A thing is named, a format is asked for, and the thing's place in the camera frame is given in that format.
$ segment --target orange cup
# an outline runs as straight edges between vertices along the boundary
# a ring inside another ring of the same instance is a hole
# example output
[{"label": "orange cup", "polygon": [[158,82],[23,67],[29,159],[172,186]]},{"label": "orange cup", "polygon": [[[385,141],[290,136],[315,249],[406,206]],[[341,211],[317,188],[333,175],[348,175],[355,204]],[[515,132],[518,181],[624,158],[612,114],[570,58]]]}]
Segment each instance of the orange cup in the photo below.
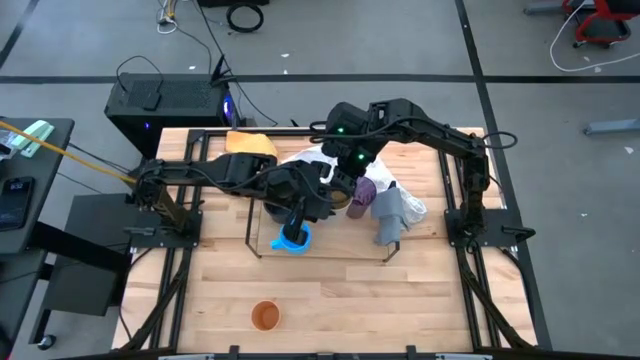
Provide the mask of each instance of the orange cup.
[{"label": "orange cup", "polygon": [[260,331],[273,330],[280,322],[280,309],[270,300],[256,304],[251,311],[251,322]]}]

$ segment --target purple object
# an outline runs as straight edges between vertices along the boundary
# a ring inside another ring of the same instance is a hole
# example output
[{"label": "purple object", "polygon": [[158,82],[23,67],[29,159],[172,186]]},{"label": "purple object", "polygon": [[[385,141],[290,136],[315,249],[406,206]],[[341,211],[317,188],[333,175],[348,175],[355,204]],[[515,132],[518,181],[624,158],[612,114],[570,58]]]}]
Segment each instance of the purple object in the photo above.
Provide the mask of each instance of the purple object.
[{"label": "purple object", "polygon": [[347,216],[352,219],[360,219],[367,208],[376,198],[376,185],[371,179],[366,177],[358,178],[356,183],[356,191],[351,200],[351,205],[347,209]]}]

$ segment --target computer tower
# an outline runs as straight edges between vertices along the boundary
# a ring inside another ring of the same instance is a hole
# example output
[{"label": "computer tower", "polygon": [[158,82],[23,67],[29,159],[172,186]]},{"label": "computer tower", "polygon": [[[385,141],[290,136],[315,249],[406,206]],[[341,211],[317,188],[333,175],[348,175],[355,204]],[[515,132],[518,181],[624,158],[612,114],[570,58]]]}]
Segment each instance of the computer tower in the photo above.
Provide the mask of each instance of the computer tower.
[{"label": "computer tower", "polygon": [[245,126],[229,88],[207,74],[120,74],[104,113],[145,159],[155,158],[164,128]]}]

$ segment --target wooden tabletop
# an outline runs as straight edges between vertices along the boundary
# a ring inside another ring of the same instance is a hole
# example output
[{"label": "wooden tabletop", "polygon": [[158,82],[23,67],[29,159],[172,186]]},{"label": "wooden tabletop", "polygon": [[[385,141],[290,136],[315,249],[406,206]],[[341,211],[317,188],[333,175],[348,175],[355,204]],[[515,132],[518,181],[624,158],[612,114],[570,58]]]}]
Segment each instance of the wooden tabletop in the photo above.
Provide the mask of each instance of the wooden tabletop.
[{"label": "wooden tabletop", "polygon": [[[181,160],[188,130],[164,130],[157,157]],[[271,139],[280,160],[312,146],[299,136]],[[211,140],[210,160],[224,151],[224,140]],[[386,265],[366,260],[387,252],[373,244],[377,224],[368,215],[360,220],[337,215],[314,224],[308,255],[257,259],[244,244],[250,201],[204,188],[202,239],[191,261],[178,351],[224,353],[230,345],[240,345],[245,353],[404,352],[407,345],[416,345],[420,352],[470,351],[456,256],[444,225],[446,200],[437,151],[390,143],[380,156],[428,209],[426,219],[403,234],[400,252]],[[449,165],[457,184],[452,159]],[[454,192],[459,204],[457,186]],[[502,206],[493,183],[484,204]],[[269,255],[268,241],[279,225],[259,202],[252,216],[250,240]],[[132,332],[156,303],[165,251],[151,251],[129,275],[122,312]],[[174,269],[180,258],[176,256]],[[494,302],[520,335],[535,343],[518,269],[498,249],[484,249],[484,259]],[[275,330],[260,332],[253,328],[250,313],[266,299],[279,306],[282,320]],[[484,312],[479,301],[475,304],[483,344],[489,345]],[[168,341],[172,313],[170,306],[161,344]],[[126,340],[119,324],[113,347]]]}]

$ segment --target chair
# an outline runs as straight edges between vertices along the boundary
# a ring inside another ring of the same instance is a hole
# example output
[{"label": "chair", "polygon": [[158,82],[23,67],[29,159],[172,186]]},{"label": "chair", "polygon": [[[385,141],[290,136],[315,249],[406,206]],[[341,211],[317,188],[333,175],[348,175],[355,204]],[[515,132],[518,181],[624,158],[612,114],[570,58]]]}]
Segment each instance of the chair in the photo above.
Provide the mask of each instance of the chair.
[{"label": "chair", "polygon": [[[640,1],[593,0],[593,2],[593,7],[581,8],[575,15],[578,28],[573,47],[597,43],[609,48],[614,43],[627,40],[631,36],[631,30],[626,21],[640,15]],[[573,0],[564,0],[562,7],[567,16],[577,8]]]}]

